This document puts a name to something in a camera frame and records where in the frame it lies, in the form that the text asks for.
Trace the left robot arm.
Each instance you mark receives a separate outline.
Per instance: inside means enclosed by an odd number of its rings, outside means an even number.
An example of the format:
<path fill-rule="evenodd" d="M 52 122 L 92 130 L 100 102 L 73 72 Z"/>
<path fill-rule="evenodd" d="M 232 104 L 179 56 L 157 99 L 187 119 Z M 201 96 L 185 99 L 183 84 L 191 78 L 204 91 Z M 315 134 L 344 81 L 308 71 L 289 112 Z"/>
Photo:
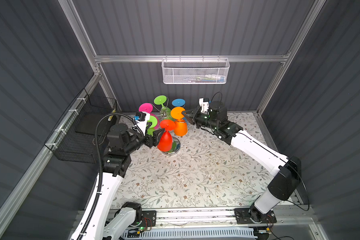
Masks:
<path fill-rule="evenodd" d="M 95 139 L 96 155 L 99 158 L 99 173 L 96 187 L 89 198 L 88 206 L 72 233 L 72 240 L 123 240 L 124 235 L 139 235 L 152 221 L 146 219 L 142 213 L 141 204 L 127 202 L 122 205 L 111 221 L 107 217 L 113 199 L 130 166 L 131 153 L 145 145 L 156 147 L 163 135 L 163 130 L 156 130 L 148 134 L 153 126 L 150 113 L 137 112 L 134 117 L 125 116 L 132 122 L 132 128 L 126 124 L 115 124 L 110 127 L 106 138 L 109 144 L 103 148 Z"/>

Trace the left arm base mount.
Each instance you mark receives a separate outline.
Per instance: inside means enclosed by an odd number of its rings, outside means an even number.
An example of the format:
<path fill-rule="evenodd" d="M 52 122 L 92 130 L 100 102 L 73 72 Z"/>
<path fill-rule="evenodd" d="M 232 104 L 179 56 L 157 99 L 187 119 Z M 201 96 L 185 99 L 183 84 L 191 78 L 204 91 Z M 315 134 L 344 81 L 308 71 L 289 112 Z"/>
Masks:
<path fill-rule="evenodd" d="M 155 227 L 157 219 L 157 211 L 142 211 L 141 218 L 136 220 L 134 223 L 130 225 L 133 228 L 140 227 Z"/>

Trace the red wine glass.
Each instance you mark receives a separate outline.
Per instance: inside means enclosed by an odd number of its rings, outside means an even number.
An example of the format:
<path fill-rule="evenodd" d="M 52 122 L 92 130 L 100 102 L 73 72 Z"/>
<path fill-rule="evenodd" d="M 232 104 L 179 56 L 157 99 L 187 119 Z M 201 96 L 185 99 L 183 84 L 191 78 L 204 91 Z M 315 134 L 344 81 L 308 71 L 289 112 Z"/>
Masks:
<path fill-rule="evenodd" d="M 170 134 L 170 131 L 175 129 L 175 122 L 172 120 L 163 120 L 160 123 L 160 127 L 166 131 L 161 138 L 158 149 L 162 152 L 168 152 L 171 150 L 173 144 L 173 137 Z"/>

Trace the chrome wine glass rack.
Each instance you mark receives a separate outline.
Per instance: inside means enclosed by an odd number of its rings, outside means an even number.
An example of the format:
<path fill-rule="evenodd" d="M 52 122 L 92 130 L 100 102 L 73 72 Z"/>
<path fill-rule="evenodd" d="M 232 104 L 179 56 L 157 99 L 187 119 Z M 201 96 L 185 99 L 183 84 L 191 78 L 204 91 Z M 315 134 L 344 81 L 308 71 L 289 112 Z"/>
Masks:
<path fill-rule="evenodd" d="M 167 156 L 173 156 L 180 151 L 180 140 L 171 134 L 171 131 L 175 130 L 175 120 L 171 117 L 171 109 L 162 105 L 157 113 L 150 113 L 152 120 L 152 126 L 148 133 L 153 134 L 156 130 L 161 130 L 160 141 L 157 148 Z"/>

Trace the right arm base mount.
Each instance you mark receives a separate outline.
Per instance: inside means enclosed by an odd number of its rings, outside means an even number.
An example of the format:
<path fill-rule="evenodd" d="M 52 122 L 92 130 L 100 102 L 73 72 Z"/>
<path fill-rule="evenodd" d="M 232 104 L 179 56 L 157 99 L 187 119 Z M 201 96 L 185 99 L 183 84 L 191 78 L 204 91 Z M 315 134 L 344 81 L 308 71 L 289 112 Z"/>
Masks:
<path fill-rule="evenodd" d="M 234 214 L 238 224 L 275 224 L 277 222 L 273 210 L 263 214 L 255 208 L 236 208 Z"/>

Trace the orange wine glass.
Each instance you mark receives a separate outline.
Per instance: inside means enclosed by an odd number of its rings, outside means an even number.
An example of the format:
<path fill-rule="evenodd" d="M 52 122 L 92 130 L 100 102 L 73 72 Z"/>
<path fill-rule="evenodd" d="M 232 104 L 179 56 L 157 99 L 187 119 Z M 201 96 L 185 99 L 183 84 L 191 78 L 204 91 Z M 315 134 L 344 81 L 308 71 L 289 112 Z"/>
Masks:
<path fill-rule="evenodd" d="M 175 120 L 174 133 L 176 136 L 182 137 L 188 133 L 188 125 L 184 120 L 183 107 L 175 107 L 171 110 L 171 117 Z"/>

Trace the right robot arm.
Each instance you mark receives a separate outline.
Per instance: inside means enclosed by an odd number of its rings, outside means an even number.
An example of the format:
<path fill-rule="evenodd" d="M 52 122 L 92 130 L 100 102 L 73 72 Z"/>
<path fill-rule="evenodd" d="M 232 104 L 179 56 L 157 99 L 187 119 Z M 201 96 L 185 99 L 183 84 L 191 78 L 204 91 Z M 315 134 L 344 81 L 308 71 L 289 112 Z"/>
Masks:
<path fill-rule="evenodd" d="M 199 100 L 193 110 L 182 110 L 181 118 L 209 132 L 226 144 L 241 150 L 264 167 L 273 179 L 265 191 L 252 203 L 248 212 L 254 223 L 262 223 L 273 207 L 287 201 L 299 185 L 303 185 L 301 160 L 287 157 L 262 144 L 240 125 L 228 120 L 227 108 L 221 101 Z"/>

